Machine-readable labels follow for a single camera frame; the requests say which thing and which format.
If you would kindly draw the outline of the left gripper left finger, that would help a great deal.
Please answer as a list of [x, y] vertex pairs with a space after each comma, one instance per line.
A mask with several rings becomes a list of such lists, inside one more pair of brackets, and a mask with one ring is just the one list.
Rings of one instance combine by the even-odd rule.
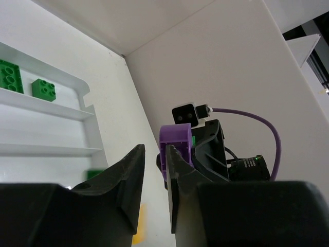
[[1, 184], [1, 246], [131, 246], [137, 232], [145, 146], [67, 189]]

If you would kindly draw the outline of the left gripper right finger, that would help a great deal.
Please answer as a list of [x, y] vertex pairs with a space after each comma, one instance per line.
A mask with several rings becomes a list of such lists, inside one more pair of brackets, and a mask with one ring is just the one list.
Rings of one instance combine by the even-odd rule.
[[213, 182], [166, 148], [177, 246], [328, 246], [328, 205], [308, 182]]

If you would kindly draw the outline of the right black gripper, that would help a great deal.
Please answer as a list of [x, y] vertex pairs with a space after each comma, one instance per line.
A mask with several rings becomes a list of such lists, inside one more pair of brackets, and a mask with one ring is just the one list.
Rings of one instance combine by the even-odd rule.
[[195, 137], [192, 148], [194, 168], [213, 182], [230, 181], [220, 122], [207, 121], [203, 127], [194, 128], [192, 135]]

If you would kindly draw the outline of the green lego brick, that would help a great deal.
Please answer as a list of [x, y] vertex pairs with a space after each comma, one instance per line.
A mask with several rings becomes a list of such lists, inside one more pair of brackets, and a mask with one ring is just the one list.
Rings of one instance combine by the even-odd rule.
[[32, 96], [49, 102], [56, 100], [56, 88], [53, 83], [37, 79], [31, 84]]
[[85, 171], [85, 179], [89, 180], [97, 176], [98, 174], [102, 173], [103, 171], [104, 169], [88, 169]]
[[18, 65], [5, 60], [0, 61], [1, 88], [17, 93], [24, 93], [23, 83]]

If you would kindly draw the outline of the yellow lego brick pair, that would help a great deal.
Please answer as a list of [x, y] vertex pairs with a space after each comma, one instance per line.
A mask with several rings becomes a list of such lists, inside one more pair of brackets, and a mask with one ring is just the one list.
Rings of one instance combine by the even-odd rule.
[[145, 239], [145, 229], [146, 229], [146, 206], [144, 203], [140, 205], [137, 232], [133, 235], [132, 245], [139, 244]]

